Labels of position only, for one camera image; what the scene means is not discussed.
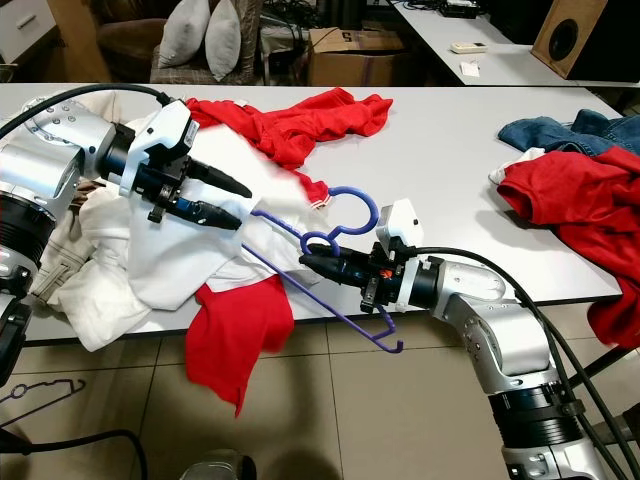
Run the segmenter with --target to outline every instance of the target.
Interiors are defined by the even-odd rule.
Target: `gray pillow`
[[[207,63],[217,81],[222,80],[235,68],[240,57],[241,42],[238,12],[231,0],[220,0],[213,10],[204,37]]]
[[[164,26],[158,66],[187,63],[196,54],[207,31],[209,0],[182,0]]]

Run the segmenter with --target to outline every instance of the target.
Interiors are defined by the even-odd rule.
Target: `white desk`
[[[18,109],[38,94],[61,85],[0,86],[0,116]],[[244,99],[263,111],[288,107],[323,88],[168,86],[174,97]],[[398,198],[413,201],[425,229],[424,244],[473,250],[497,262],[518,279],[534,301],[566,303],[619,294],[615,279],[566,247],[550,231],[522,229],[504,213],[487,173],[519,152],[496,139],[505,124],[523,117],[548,115],[571,121],[581,108],[608,116],[616,113],[580,88],[351,88],[358,99],[371,93],[394,99],[387,126],[370,138],[350,136],[319,144],[303,171],[329,185],[362,188],[387,205]],[[157,108],[155,100],[125,93],[123,115],[133,119]],[[332,224],[360,225],[366,209],[350,199],[328,207]],[[375,235],[345,237],[347,247],[369,251]],[[340,311],[359,314],[357,289],[323,281],[313,288]],[[320,318],[326,312],[291,291],[297,320]],[[192,300],[177,312],[154,311],[134,332],[188,328],[198,306]],[[28,331],[30,340],[73,337],[64,320],[42,313]]]
[[[531,45],[512,43],[486,16],[448,18],[436,11],[408,10],[403,3],[394,6],[464,85],[640,88],[640,83],[565,80],[531,54]],[[453,42],[481,42],[489,50],[458,55],[450,50]],[[480,77],[462,74],[460,62],[471,60],[480,65]]]

